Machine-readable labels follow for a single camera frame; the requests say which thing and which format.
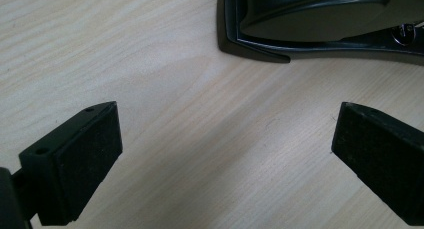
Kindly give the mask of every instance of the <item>screw hole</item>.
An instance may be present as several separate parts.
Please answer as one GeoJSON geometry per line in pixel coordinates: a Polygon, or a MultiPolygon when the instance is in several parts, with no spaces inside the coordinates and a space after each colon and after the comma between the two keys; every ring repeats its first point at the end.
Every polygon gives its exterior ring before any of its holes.
{"type": "Polygon", "coordinates": [[[37,149],[35,151],[35,154],[37,154],[37,155],[43,155],[43,154],[47,153],[48,151],[49,151],[49,149],[47,149],[47,148],[40,148],[40,149],[37,149]]]}

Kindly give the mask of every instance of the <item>stapler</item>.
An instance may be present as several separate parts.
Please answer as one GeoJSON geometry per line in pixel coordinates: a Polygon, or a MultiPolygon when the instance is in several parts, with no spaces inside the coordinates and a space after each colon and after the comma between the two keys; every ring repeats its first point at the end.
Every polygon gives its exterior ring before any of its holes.
{"type": "Polygon", "coordinates": [[[260,61],[424,65],[424,0],[218,0],[217,29],[222,51],[260,61]]]}

